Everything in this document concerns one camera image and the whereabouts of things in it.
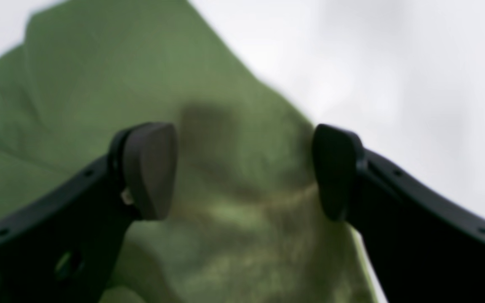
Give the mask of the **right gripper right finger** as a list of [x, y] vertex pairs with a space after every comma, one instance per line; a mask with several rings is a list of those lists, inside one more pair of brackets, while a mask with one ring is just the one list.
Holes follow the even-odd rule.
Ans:
[[360, 234], [389, 303], [485, 303], [485, 219], [348, 130], [318, 125], [312, 161], [324, 213]]

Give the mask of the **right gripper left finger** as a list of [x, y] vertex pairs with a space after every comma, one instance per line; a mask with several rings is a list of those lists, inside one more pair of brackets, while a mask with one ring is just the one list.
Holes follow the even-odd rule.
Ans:
[[96, 303], [135, 221], [167, 217], [177, 131], [155, 122], [117, 133], [109, 153], [0, 219], [0, 303]]

